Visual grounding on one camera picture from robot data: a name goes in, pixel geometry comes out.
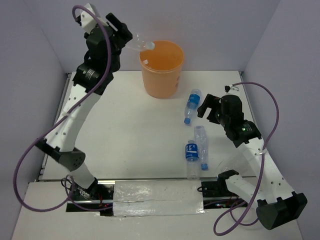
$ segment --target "blue bottle cap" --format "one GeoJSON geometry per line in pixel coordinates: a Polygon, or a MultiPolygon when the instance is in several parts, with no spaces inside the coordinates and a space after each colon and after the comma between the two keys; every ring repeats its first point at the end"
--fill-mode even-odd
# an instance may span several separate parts
{"type": "Polygon", "coordinates": [[[206,163],[204,163],[204,164],[201,164],[201,170],[202,171],[206,171],[206,170],[208,170],[209,168],[208,168],[208,164],[206,164],[206,163]]]}
{"type": "Polygon", "coordinates": [[[190,118],[185,118],[184,119],[184,124],[190,124],[191,122],[191,119],[190,118]]]}

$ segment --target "robotic arm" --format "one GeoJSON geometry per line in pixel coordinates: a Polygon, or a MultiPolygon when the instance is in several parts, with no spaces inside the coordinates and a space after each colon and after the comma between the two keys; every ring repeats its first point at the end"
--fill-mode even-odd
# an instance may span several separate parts
{"type": "Polygon", "coordinates": [[[120,54],[132,38],[131,32],[126,24],[121,23],[112,13],[109,13],[104,21],[100,18],[97,10],[91,4],[85,8],[90,10],[102,22],[111,43],[111,66],[107,78],[102,85],[92,93],[70,114],[69,109],[92,90],[102,78],[108,61],[108,51],[104,35],[96,21],[85,11],[82,11],[77,22],[85,30],[84,38],[88,51],[84,56],[84,63],[78,66],[73,78],[71,93],[65,104],[59,119],[67,116],[67,119],[56,129],[51,131],[45,138],[39,141],[36,146],[51,156],[56,162],[63,165],[73,176],[77,189],[87,199],[94,199],[97,196],[97,179],[89,172],[84,163],[86,155],[75,147],[78,133],[86,120],[90,110],[100,99],[107,85],[113,80],[113,73],[120,68],[120,54]]]}
{"type": "MultiPolygon", "coordinates": [[[[226,86],[225,91],[223,97],[208,94],[197,110],[198,117],[202,118],[207,108],[211,108],[207,119],[223,126],[226,136],[239,148],[258,176],[264,140],[256,125],[244,119],[239,89],[231,85],[226,86]]],[[[256,209],[261,224],[271,230],[297,219],[308,201],[303,193],[297,194],[288,184],[268,152],[264,152],[264,158],[261,190],[252,207],[256,209]]],[[[255,191],[255,186],[234,170],[219,174],[218,182],[222,189],[237,194],[247,203],[255,191]]]]}

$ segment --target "plastic bottle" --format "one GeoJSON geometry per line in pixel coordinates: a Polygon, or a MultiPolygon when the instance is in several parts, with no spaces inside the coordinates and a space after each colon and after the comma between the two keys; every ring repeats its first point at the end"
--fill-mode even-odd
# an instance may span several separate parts
{"type": "Polygon", "coordinates": [[[132,37],[133,39],[125,45],[128,49],[143,52],[145,50],[153,50],[155,48],[155,44],[152,41],[147,41],[139,33],[132,33],[132,37]]]}
{"type": "Polygon", "coordinates": [[[201,91],[199,89],[193,89],[184,110],[184,124],[189,125],[191,123],[191,119],[197,115],[197,107],[199,105],[200,98],[201,91]]]}
{"type": "Polygon", "coordinates": [[[198,147],[198,157],[201,170],[208,170],[208,142],[204,126],[194,127],[194,141],[198,147]]]}
{"type": "Polygon", "coordinates": [[[185,146],[186,177],[188,179],[198,179],[200,176],[200,166],[198,158],[198,147],[194,140],[189,140],[185,146]]]}

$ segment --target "plastic wrap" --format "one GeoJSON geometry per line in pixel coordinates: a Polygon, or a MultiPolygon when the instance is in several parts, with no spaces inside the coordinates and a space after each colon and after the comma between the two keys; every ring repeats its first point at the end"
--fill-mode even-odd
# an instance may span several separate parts
{"type": "Polygon", "coordinates": [[[116,181],[115,216],[195,215],[204,213],[199,180],[116,181]]]}

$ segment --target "water bottle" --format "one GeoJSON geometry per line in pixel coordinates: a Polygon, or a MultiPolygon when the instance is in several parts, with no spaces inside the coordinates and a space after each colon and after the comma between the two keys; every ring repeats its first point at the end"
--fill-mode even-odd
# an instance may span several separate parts
{"type": "Polygon", "coordinates": [[[197,107],[199,105],[200,98],[201,91],[199,89],[193,89],[184,110],[184,124],[189,125],[191,123],[191,119],[197,115],[197,107]]]}
{"type": "Polygon", "coordinates": [[[208,170],[208,142],[204,126],[194,127],[194,141],[198,147],[198,157],[201,170],[208,170]]]}
{"type": "Polygon", "coordinates": [[[145,50],[153,50],[155,48],[155,43],[152,41],[147,41],[141,34],[132,33],[132,40],[129,41],[125,47],[138,52],[143,52],[145,50]]]}
{"type": "Polygon", "coordinates": [[[188,179],[198,179],[200,176],[198,147],[194,140],[189,140],[185,146],[186,177],[188,179]]]}

